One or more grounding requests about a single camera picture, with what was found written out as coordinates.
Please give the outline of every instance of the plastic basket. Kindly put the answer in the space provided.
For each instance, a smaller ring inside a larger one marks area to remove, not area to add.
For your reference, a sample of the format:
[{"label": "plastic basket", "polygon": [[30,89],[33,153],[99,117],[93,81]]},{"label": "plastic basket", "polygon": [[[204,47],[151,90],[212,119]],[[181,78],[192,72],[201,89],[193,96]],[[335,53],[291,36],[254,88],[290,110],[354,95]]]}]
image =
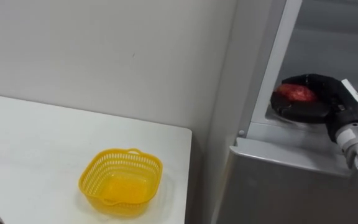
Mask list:
[{"label": "plastic basket", "polygon": [[157,193],[161,161],[138,149],[100,152],[82,173],[78,186],[99,212],[140,215]]}]

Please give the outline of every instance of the apple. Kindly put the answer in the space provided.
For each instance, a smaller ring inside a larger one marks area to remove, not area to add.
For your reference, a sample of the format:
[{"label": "apple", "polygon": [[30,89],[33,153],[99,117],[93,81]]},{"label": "apple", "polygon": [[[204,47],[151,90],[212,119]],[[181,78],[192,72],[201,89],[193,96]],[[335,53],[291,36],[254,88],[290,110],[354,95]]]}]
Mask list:
[{"label": "apple", "polygon": [[285,96],[290,101],[317,101],[316,95],[303,85],[282,84],[275,92]]}]

